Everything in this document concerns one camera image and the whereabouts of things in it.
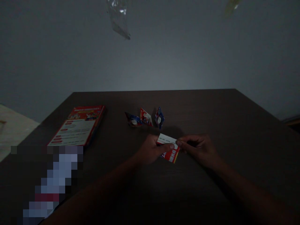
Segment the plastic bag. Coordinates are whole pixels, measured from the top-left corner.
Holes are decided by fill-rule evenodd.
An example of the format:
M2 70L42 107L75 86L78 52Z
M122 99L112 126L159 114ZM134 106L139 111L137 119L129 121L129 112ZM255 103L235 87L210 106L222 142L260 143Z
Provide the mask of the plastic bag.
M130 40L130 34L127 30L126 13L127 13L127 0L106 0L108 5L108 13L112 23L112 29Z

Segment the paper card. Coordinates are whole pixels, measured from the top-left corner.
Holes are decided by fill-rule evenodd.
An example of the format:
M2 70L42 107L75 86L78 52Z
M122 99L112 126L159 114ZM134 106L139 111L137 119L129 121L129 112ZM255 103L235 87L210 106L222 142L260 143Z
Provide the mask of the paper card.
M174 144L175 148L169 152L165 152L161 155L162 158L168 160L171 163L175 163L177 159L178 152L180 150L180 147L176 144L176 139L171 138L167 135L160 134L157 140L158 145L164 145L164 144Z

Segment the white wall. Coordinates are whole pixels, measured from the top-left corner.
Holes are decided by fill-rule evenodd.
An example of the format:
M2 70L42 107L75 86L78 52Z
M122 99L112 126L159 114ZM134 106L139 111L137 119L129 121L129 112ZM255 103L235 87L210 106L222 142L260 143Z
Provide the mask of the white wall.
M300 3L134 1L131 40L104 0L0 3L0 102L41 122L74 91L236 88L279 119L300 114Z

